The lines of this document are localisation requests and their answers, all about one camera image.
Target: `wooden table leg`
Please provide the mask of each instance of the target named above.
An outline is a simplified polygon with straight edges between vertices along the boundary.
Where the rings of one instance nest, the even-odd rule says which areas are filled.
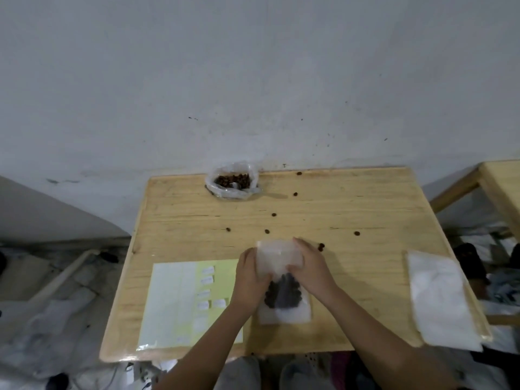
[[[478,187],[479,179],[480,172],[478,168],[476,168],[452,184],[448,189],[430,201],[430,206],[432,207],[433,212],[440,212],[444,208],[464,197],[466,194],[475,190]]]

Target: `bag with coffee beans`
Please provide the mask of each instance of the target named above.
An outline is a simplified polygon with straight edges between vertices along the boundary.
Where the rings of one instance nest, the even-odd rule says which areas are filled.
[[[303,265],[301,252],[292,241],[259,241],[256,245],[258,276],[273,274],[264,301],[257,310],[259,323],[309,322],[309,294],[286,269],[287,264]]]
[[[206,189],[225,199],[246,200],[262,190],[258,187],[258,169],[251,163],[224,165],[206,176]]]

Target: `white plastic bag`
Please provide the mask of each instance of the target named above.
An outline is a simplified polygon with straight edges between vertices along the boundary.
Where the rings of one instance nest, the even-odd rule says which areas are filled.
[[[232,188],[224,188],[219,184],[215,183],[215,179],[217,179],[220,175],[226,176],[237,174],[249,174],[249,177],[251,179],[249,189],[239,190]],[[205,183],[206,188],[209,191],[211,191],[217,197],[222,197],[225,199],[246,200],[253,194],[260,193],[262,191],[259,187],[257,187],[258,169],[253,164],[246,162],[232,163],[211,170],[211,172],[208,175],[206,175]]]
[[[309,293],[286,269],[287,264],[301,267],[302,253],[292,241],[259,241],[256,245],[258,276],[273,274],[269,290],[257,310],[259,323],[308,323],[311,319]]]

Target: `person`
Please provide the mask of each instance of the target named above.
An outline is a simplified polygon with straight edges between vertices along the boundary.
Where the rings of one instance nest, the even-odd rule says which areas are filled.
[[[320,251],[302,239],[293,240],[302,252],[303,266],[288,266],[287,270],[330,311],[383,390],[462,388],[447,369],[393,334],[338,287]],[[258,278],[255,258],[256,249],[253,248],[240,255],[228,307],[154,389],[214,388],[233,341],[263,300],[271,281],[270,275]],[[260,383],[259,374],[255,380],[254,388],[268,388]]]

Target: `person's right hand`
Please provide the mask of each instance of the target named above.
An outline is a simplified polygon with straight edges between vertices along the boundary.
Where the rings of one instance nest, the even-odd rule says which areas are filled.
[[[287,270],[307,291],[325,304],[337,289],[336,282],[327,267],[325,258],[318,249],[299,238],[293,238],[296,247],[302,252],[303,267],[288,265]]]

